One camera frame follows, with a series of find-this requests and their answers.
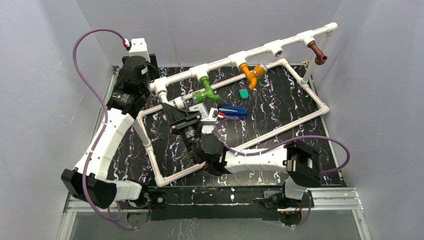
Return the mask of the white plastic faucet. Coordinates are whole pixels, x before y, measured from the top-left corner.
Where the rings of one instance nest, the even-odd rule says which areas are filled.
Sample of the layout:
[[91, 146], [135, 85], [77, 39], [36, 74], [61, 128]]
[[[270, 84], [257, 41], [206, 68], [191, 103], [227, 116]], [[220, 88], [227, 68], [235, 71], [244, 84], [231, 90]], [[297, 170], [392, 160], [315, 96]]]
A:
[[157, 95], [162, 103], [167, 103], [177, 109], [184, 109], [186, 107], [186, 101], [183, 96], [176, 97], [174, 99], [168, 99], [168, 94], [165, 91], [161, 91]]

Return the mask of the white PVC pipe frame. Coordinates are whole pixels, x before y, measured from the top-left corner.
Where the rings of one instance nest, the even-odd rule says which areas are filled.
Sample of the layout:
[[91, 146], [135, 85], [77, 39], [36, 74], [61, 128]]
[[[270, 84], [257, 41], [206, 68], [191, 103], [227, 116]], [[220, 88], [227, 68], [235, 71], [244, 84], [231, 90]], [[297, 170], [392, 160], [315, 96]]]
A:
[[[256, 90], [248, 91], [247, 99], [241, 99], [238, 92], [246, 87], [247, 80], [236, 76], [236, 67], [223, 66], [212, 70], [212, 80], [221, 86], [217, 93], [225, 104], [247, 110], [247, 117], [238, 121], [228, 120], [217, 128], [218, 137], [226, 144], [240, 149], [269, 148], [283, 140], [303, 135], [326, 135], [322, 117], [330, 108], [313, 91], [309, 68], [305, 65], [291, 66], [288, 60], [278, 60], [268, 73], [261, 78]], [[189, 160], [187, 150], [174, 136], [163, 119], [163, 111], [157, 107], [143, 115], [148, 135], [151, 137], [159, 174], [169, 179], [171, 175], [187, 170], [194, 164]], [[139, 180], [144, 184], [156, 185], [153, 167], [148, 155], [135, 133], [130, 135], [132, 162], [128, 155], [125, 164], [128, 179]], [[306, 139], [323, 154], [325, 169], [336, 166], [331, 156], [330, 143], [320, 139]], [[213, 176], [204, 170], [197, 170], [177, 180], [169, 186], [276, 186], [287, 178], [287, 174], [277, 171], [250, 170], [236, 174]]]

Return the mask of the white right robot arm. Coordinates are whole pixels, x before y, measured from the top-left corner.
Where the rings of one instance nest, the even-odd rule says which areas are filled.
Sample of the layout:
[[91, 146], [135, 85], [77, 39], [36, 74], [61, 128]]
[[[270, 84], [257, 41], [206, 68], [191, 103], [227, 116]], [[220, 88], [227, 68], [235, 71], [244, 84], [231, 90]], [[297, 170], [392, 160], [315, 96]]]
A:
[[230, 148], [214, 133], [203, 133], [200, 112], [162, 103], [171, 133], [180, 136], [194, 164], [203, 165], [211, 175], [246, 171], [273, 171], [288, 174], [283, 184], [282, 202], [295, 207], [308, 188], [321, 186], [319, 151], [301, 140], [289, 140], [265, 149]]

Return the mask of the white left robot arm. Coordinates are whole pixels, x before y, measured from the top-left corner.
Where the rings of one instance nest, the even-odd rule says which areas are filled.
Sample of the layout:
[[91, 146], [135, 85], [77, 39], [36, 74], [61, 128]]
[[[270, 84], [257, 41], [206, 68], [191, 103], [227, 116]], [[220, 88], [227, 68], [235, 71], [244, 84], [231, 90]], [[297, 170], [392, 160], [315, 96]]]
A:
[[122, 68], [106, 103], [107, 121], [103, 121], [91, 146], [73, 169], [64, 169], [61, 180], [69, 194], [86, 202], [83, 179], [92, 203], [101, 209], [113, 202], [130, 201], [144, 208], [150, 201], [148, 187], [136, 180], [108, 180], [109, 166], [128, 129], [130, 129], [150, 95], [148, 86], [159, 77], [155, 54], [148, 58], [124, 56]]

